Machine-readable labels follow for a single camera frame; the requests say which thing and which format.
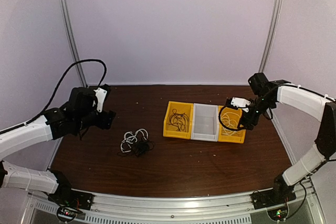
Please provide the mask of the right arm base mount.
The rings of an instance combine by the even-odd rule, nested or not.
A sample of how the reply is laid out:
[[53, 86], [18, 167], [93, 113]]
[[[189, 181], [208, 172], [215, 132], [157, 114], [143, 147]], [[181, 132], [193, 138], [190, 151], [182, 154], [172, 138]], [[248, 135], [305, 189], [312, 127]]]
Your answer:
[[289, 193], [284, 198], [276, 197], [273, 189], [264, 191], [255, 190], [250, 194], [254, 209], [266, 208], [270, 220], [275, 222], [286, 221], [290, 215], [289, 202], [296, 199], [295, 193]]

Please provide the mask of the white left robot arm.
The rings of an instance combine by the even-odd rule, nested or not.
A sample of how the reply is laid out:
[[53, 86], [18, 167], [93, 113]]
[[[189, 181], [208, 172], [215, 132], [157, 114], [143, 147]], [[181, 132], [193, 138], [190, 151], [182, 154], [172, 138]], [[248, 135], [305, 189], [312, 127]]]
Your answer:
[[59, 108], [43, 111], [30, 122], [1, 131], [1, 187], [15, 187], [55, 194], [64, 205], [76, 197], [60, 172], [39, 171], [11, 164], [4, 159], [32, 145], [58, 140], [66, 135], [82, 137], [91, 127], [108, 130], [115, 112], [105, 111], [110, 86], [73, 88], [69, 100]]

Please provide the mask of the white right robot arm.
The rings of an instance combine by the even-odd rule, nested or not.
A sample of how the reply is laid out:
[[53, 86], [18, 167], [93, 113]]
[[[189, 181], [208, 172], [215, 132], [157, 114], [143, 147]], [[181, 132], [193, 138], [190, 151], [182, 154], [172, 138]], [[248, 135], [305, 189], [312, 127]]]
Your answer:
[[269, 192], [272, 203], [279, 204], [291, 194], [297, 183], [313, 175], [335, 155], [335, 99], [287, 80], [267, 79], [256, 73], [248, 80], [255, 97], [233, 98], [231, 105], [242, 110], [240, 130], [252, 130], [259, 118], [271, 109], [286, 127], [286, 133], [299, 137], [304, 144], [301, 156], [274, 180]]

